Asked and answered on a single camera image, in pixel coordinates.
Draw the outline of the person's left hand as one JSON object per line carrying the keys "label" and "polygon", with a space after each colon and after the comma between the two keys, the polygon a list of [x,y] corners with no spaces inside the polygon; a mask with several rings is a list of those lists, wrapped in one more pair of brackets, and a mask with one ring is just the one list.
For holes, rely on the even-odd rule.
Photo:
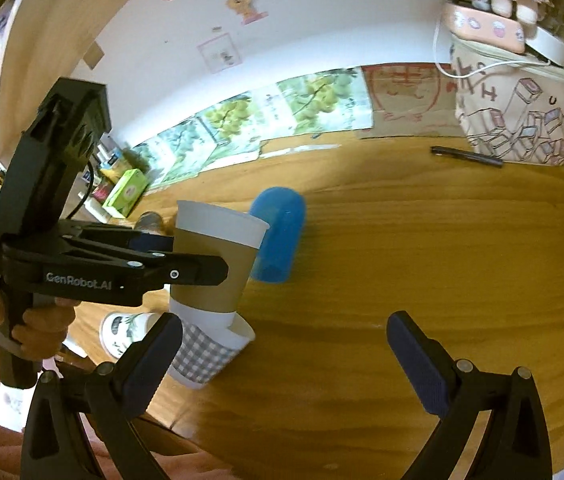
{"label": "person's left hand", "polygon": [[[79,301],[66,298],[44,298],[41,307],[27,309],[11,330],[12,338],[20,346],[25,359],[42,361],[60,353],[68,333],[75,321]],[[0,325],[6,320],[8,300],[0,290]]]}

